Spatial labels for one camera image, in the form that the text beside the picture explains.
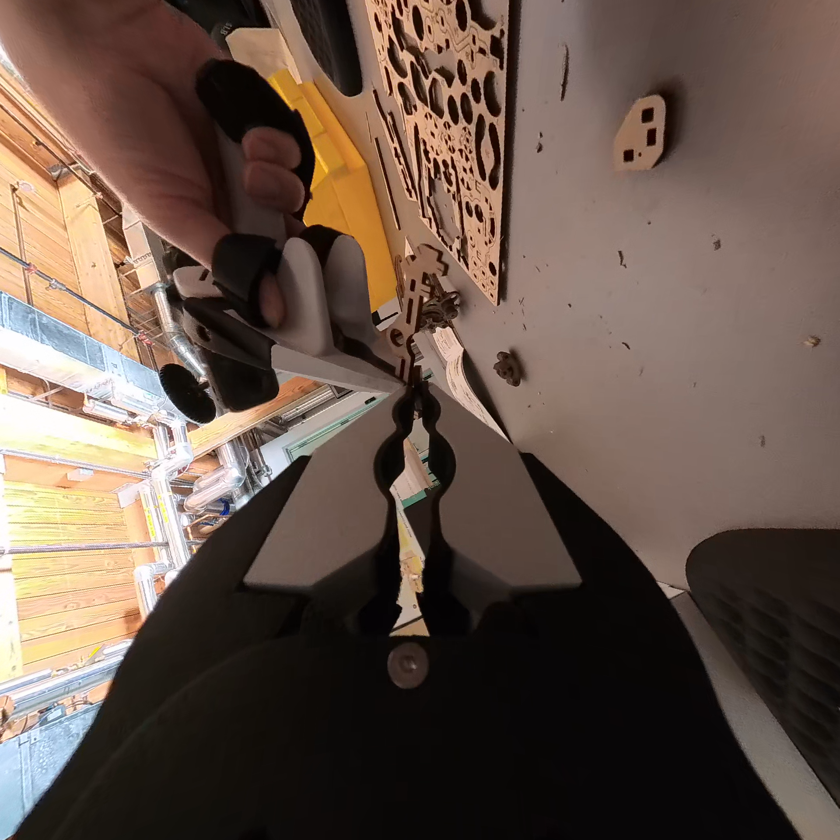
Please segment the silver spiral duct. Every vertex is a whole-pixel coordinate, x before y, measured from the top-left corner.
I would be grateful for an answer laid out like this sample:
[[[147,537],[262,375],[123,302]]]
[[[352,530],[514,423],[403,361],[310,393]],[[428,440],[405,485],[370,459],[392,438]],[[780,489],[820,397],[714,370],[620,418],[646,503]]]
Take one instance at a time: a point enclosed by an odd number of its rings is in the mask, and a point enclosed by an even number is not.
[[[148,292],[157,313],[164,343],[178,363],[189,370],[204,390],[209,391],[211,382],[203,350],[186,330],[183,301],[174,286],[160,280]]]

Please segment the small wooden model assembly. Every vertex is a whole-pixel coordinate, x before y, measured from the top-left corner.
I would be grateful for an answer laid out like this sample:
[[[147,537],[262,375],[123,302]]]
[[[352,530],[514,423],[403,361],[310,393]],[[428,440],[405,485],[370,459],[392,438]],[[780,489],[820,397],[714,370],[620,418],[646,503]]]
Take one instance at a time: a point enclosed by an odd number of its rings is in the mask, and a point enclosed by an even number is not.
[[[434,333],[437,329],[450,327],[459,315],[460,295],[456,290],[426,301],[422,309],[420,330]]]

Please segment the person's right hand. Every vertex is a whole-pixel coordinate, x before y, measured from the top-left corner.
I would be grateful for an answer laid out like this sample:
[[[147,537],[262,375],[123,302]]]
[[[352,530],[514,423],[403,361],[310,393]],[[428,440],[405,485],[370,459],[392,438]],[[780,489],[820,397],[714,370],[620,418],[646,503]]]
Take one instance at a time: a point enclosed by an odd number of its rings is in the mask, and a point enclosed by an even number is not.
[[[210,268],[230,233],[214,121],[195,92],[220,58],[166,2],[6,1],[1,36],[34,98],[124,203]]]

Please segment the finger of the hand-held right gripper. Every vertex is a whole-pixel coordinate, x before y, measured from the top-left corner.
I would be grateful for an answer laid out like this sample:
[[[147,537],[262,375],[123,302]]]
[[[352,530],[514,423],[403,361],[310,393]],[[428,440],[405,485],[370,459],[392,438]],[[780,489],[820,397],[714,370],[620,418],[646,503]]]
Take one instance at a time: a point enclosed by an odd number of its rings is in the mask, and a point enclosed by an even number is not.
[[[322,266],[309,242],[288,239],[277,280],[287,306],[279,328],[270,331],[275,342],[271,363],[277,372],[354,391],[402,390],[403,384],[394,374],[384,374],[336,348],[327,302],[327,259]]]
[[[348,235],[336,237],[329,250],[327,302],[336,348],[395,375],[398,360],[373,323],[364,252]]]

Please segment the yellow plastic bin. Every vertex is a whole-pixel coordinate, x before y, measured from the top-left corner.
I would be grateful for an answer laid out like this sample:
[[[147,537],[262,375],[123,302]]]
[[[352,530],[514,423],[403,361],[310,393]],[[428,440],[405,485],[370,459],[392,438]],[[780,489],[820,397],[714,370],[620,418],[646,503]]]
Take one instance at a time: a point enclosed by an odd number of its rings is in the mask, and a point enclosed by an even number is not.
[[[366,163],[313,82],[298,82],[288,69],[276,71],[268,81],[299,111],[314,149],[304,223],[334,228],[357,240],[364,252],[372,311],[383,319],[392,315],[398,309],[396,275]]]

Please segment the scattered wood chips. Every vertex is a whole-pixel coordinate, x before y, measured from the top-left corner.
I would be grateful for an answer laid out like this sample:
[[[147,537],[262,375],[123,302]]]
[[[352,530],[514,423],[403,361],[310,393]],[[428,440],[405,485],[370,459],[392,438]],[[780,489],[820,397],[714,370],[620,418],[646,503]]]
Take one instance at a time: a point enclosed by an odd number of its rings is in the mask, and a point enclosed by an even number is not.
[[[824,132],[777,108],[691,113],[615,172],[616,115],[524,112],[511,157],[511,339],[499,394],[545,459],[768,447],[815,432],[836,356],[837,201]]]

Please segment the wooden plate with square holes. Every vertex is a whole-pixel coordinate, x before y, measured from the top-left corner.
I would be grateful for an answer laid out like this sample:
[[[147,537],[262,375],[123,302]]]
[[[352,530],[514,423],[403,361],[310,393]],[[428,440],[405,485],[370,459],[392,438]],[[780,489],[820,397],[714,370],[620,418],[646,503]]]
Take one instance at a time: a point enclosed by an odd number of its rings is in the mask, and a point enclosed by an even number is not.
[[[653,94],[636,100],[626,114],[613,144],[615,172],[649,172],[664,154],[666,102]]]

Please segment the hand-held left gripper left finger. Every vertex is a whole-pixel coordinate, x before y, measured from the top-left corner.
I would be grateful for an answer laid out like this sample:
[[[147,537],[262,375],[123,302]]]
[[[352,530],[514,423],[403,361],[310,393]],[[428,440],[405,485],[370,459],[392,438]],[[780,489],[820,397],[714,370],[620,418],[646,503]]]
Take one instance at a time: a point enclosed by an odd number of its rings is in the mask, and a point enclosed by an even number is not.
[[[395,480],[415,392],[377,403],[306,460],[248,569],[251,590],[303,598],[359,634],[389,634],[401,614]]]

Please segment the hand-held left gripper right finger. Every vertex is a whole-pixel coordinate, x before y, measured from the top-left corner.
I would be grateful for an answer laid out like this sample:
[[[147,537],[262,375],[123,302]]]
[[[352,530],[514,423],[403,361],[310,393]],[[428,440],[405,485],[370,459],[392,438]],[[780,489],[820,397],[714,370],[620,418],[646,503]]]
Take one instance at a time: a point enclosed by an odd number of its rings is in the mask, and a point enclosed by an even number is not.
[[[421,593],[430,635],[465,636],[495,604],[579,587],[517,448],[435,385],[415,395],[439,482]]]

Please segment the laser-cut plywood sheet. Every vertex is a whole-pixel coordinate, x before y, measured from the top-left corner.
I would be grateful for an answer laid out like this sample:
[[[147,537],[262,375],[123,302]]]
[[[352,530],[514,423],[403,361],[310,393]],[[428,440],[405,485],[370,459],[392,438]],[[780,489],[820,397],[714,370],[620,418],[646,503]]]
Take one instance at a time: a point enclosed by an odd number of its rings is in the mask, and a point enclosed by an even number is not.
[[[509,2],[366,1],[374,89],[406,198],[494,305],[501,278]]]

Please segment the pale plywood board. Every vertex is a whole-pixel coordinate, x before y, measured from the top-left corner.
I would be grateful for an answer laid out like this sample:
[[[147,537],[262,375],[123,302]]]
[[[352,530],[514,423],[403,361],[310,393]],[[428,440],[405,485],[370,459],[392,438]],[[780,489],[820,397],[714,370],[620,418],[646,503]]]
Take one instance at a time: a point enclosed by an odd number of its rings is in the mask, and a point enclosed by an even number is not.
[[[297,84],[308,79],[301,74],[291,48],[278,28],[239,27],[232,29],[225,40],[234,60],[252,67],[267,80],[282,70],[287,71]]]

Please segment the silver insulated pipes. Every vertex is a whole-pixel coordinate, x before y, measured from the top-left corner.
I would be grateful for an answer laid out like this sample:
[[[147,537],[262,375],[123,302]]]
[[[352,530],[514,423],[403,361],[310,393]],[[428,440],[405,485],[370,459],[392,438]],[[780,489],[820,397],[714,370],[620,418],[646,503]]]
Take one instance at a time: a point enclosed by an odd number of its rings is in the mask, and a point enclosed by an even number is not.
[[[218,465],[199,476],[185,497],[175,494],[173,482],[193,464],[195,451],[186,425],[170,420],[154,429],[158,458],[150,463],[149,477],[140,484],[155,560],[139,564],[133,573],[134,589],[144,620],[169,586],[206,540],[187,530],[211,519],[210,530],[230,518],[270,478],[270,468],[259,451],[250,452],[241,438],[215,449]]]

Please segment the long notched wooden part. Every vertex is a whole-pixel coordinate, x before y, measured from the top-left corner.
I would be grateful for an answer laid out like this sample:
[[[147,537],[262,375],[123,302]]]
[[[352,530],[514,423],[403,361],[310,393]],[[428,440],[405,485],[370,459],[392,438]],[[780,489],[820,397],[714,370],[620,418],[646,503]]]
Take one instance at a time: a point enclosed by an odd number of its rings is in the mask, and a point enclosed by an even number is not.
[[[426,305],[437,298],[435,282],[446,273],[443,252],[431,245],[419,245],[415,253],[400,262],[401,308],[384,334],[395,357],[395,376],[406,385],[411,385],[417,378],[414,336],[422,328]]]

